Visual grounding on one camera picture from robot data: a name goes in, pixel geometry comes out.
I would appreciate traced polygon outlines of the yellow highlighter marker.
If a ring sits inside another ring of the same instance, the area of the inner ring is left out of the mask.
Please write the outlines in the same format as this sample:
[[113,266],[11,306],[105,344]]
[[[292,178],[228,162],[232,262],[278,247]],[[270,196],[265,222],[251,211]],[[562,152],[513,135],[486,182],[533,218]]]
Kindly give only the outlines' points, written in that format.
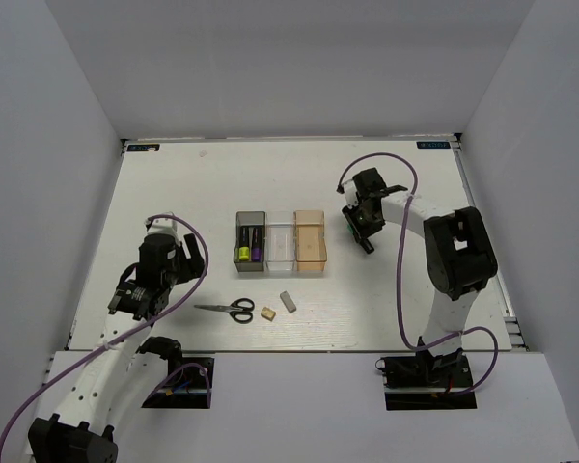
[[250,258],[250,228],[241,226],[238,233],[237,257],[239,261],[249,261]]

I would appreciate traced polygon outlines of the purple highlighter marker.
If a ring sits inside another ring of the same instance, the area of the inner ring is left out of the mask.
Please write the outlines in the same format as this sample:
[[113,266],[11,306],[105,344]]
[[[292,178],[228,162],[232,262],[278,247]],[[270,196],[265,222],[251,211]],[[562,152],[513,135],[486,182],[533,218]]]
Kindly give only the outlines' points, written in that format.
[[254,227],[251,236],[251,261],[262,261],[262,227]]

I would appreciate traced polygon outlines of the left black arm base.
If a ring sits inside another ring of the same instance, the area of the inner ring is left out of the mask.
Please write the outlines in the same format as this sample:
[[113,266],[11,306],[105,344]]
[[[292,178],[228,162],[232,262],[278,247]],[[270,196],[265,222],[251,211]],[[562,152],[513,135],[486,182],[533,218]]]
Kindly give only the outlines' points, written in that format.
[[214,357],[183,357],[168,367],[168,377],[147,397],[142,407],[166,410],[209,409],[214,367]]

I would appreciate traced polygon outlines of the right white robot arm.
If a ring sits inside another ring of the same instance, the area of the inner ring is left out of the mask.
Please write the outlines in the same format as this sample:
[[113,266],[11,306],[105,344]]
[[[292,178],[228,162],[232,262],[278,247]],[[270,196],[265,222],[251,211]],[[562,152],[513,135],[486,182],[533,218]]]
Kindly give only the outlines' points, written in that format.
[[355,242],[368,254],[370,237],[388,224],[400,225],[422,237],[427,273],[435,289],[427,328],[416,352],[418,376],[430,385],[441,383],[462,354],[461,336],[479,293],[498,271],[483,218],[473,206],[438,206],[407,188],[388,186],[370,168],[341,183],[342,214]]

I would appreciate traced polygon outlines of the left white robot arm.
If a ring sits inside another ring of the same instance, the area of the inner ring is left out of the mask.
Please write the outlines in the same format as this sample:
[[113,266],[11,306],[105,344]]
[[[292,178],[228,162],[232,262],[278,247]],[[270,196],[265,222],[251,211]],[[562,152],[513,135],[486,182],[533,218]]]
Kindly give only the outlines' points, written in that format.
[[147,234],[138,261],[123,272],[108,304],[99,354],[84,361],[52,415],[35,418],[29,428],[35,461],[117,460],[117,429],[128,411],[140,407],[156,383],[173,385],[184,374],[180,343],[152,336],[153,321],[175,286],[204,273],[195,234]]

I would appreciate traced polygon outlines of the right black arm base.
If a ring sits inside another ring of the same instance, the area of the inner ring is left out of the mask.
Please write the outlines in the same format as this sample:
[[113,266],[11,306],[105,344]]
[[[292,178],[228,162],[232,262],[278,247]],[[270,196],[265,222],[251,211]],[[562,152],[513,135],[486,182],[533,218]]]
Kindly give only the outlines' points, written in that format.
[[468,359],[462,355],[454,367],[428,371],[417,356],[380,357],[375,368],[383,378],[387,411],[476,410],[474,380]]

